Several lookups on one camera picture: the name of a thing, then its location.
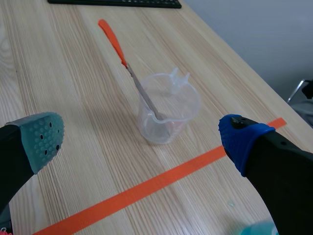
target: orange tape line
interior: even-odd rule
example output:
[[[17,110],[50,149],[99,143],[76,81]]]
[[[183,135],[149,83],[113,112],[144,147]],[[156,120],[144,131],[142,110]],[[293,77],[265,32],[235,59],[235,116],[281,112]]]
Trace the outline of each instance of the orange tape line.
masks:
[[[282,118],[268,124],[276,129],[286,125]],[[34,235],[71,235],[97,221],[149,196],[150,194],[174,183],[177,180],[213,163],[225,156],[224,148],[219,146],[181,165],[178,165],[150,180],[136,185],[124,192],[104,200],[92,207],[61,220]]]

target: wood grain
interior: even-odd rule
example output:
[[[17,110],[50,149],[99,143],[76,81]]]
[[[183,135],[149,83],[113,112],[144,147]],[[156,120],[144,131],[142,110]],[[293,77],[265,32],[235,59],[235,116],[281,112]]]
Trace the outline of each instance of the wood grain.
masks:
[[[138,94],[102,30],[114,30],[137,77],[191,72],[202,108],[172,143],[151,145],[135,123]],[[62,150],[10,203],[15,234],[32,234],[219,146],[228,113],[313,151],[313,130],[199,17],[181,10],[0,1],[0,123],[54,111]],[[231,200],[235,207],[227,202]],[[229,234],[268,217],[252,185],[223,158],[78,234]]]

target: black keyboard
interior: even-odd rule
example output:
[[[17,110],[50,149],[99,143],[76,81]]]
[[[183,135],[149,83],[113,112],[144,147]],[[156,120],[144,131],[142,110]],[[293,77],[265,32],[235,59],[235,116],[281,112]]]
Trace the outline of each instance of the black keyboard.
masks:
[[[181,8],[178,0],[48,0],[54,4]]]

